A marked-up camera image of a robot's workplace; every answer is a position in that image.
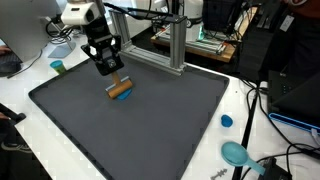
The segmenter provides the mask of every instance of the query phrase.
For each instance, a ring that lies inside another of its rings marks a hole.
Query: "white cable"
[[[320,137],[318,136],[318,131],[314,128],[311,129],[311,136],[314,141],[320,146]]]
[[[293,0],[288,0],[288,3],[291,5],[291,6],[301,6],[302,4],[306,3],[308,0],[302,0],[298,3],[294,3]]]

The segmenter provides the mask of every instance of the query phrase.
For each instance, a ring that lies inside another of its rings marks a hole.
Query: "wire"
[[[149,13],[151,12],[151,4],[152,4],[152,2],[151,2],[151,0],[149,0],[149,10],[148,10],[148,12],[147,12],[147,15],[146,15],[144,18],[141,18],[140,16],[134,15],[134,14],[130,13],[129,11],[127,11],[127,10],[125,10],[125,9],[123,9],[123,8],[120,8],[120,7],[118,7],[118,6],[115,6],[115,5],[113,5],[113,4],[103,3],[103,5],[106,6],[106,7],[109,7],[109,8],[111,8],[111,9],[117,10],[117,11],[123,13],[123,14],[127,14],[127,15],[135,18],[135,19],[138,19],[138,20],[147,19]]]
[[[318,144],[318,146],[320,146],[320,138],[319,138],[317,129],[314,129],[314,128],[311,129],[311,136],[313,140]]]
[[[247,81],[247,80],[240,79],[240,81],[242,81],[245,85],[249,86],[250,88],[255,88],[255,86],[254,86],[254,85],[252,85],[252,84],[250,84],[250,82],[249,82],[249,81]]]
[[[293,155],[293,154],[302,154],[302,152],[298,151],[298,152],[292,152],[292,153],[288,153],[288,155]],[[259,159],[258,161],[256,161],[257,163],[260,163],[261,161],[264,161],[264,160],[267,160],[269,158],[272,158],[272,157],[280,157],[280,156],[286,156],[287,153],[283,153],[283,154],[277,154],[277,155],[273,155],[273,156],[267,156],[267,157],[264,157],[264,158],[261,158]],[[247,176],[248,172],[251,170],[251,168],[248,168],[242,175],[241,179],[240,180],[244,180],[244,178]]]
[[[261,102],[261,95],[260,93],[258,93],[258,98],[259,98],[259,105],[260,105],[260,109],[263,112],[263,114],[268,118],[269,122],[271,123],[271,125],[273,126],[273,128],[279,133],[279,135],[289,144],[292,145],[294,148],[298,149],[299,151],[302,151],[302,153],[316,158],[316,159],[320,159],[320,155],[319,153],[314,153],[315,150],[310,150],[310,149],[306,149],[306,148],[300,148],[297,147],[296,144],[292,143],[287,137],[284,136],[284,134],[279,130],[279,128],[273,123],[273,121],[271,120],[271,118],[268,116],[268,114],[264,111],[263,107],[262,107],[262,102]]]
[[[55,45],[56,45],[56,44],[63,44],[63,43],[66,43],[67,40],[68,40],[68,41],[71,41],[71,37],[68,36],[68,37],[66,37],[66,38],[52,38],[51,41],[50,41],[50,43],[51,43],[51,44],[55,44]]]
[[[246,95],[247,106],[248,106],[249,111],[250,111],[249,94],[250,94],[253,90],[256,90],[256,88],[250,89],[249,92],[248,92],[247,95]]]
[[[311,151],[316,151],[316,150],[319,150],[319,148],[315,148],[315,147],[312,147],[310,145],[307,145],[307,144],[302,144],[302,143],[294,143],[294,144],[290,144],[290,146],[287,148],[287,153],[286,153],[286,159],[287,159],[287,169],[288,169],[288,173],[291,175],[291,171],[290,171],[290,166],[289,166],[289,151],[290,151],[290,148],[294,147],[294,146],[307,146],[309,148],[312,148]]]
[[[168,13],[170,13],[170,7],[169,7],[169,0],[166,0],[167,8],[168,8]]]
[[[150,14],[151,4],[152,4],[152,0],[149,0],[149,9],[148,9],[148,12],[147,12],[146,16],[144,17],[144,19],[147,19],[147,18],[148,18],[148,15]]]
[[[185,3],[184,3],[184,0],[183,2],[180,4],[180,6],[182,6],[182,16],[184,16],[184,9],[185,9]]]
[[[21,71],[19,71],[19,72],[16,72],[16,73],[14,73],[14,74],[11,74],[11,75],[9,75],[9,76],[7,76],[7,79],[10,79],[10,78],[12,78],[13,76],[16,76],[16,75],[18,75],[18,74],[26,71],[27,69],[29,69],[38,59],[40,59],[41,55],[42,55],[42,50],[40,51],[39,57],[37,57],[27,68],[25,68],[25,69],[23,69],[23,70],[21,70]]]

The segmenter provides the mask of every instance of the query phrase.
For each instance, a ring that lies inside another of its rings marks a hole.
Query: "black mat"
[[[182,76],[123,59],[127,100],[107,98],[111,76],[91,60],[29,93],[108,179],[180,179],[229,79],[187,68]]]

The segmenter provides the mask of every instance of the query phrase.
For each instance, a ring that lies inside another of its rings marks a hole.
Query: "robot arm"
[[[61,16],[65,25],[82,26],[88,37],[88,44],[81,49],[95,62],[100,74],[105,76],[122,68],[118,52],[121,49],[121,37],[110,33],[105,9],[101,0],[68,0]],[[90,47],[96,49],[96,54],[90,52]]]

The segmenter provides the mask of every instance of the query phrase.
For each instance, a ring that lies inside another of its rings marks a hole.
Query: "monitor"
[[[304,79],[270,71],[268,84],[270,117],[305,130],[310,130],[312,126],[320,129],[319,82],[320,72],[309,79]]]
[[[1,0],[0,39],[22,61],[35,58],[50,41],[44,18],[56,10],[56,0]]]

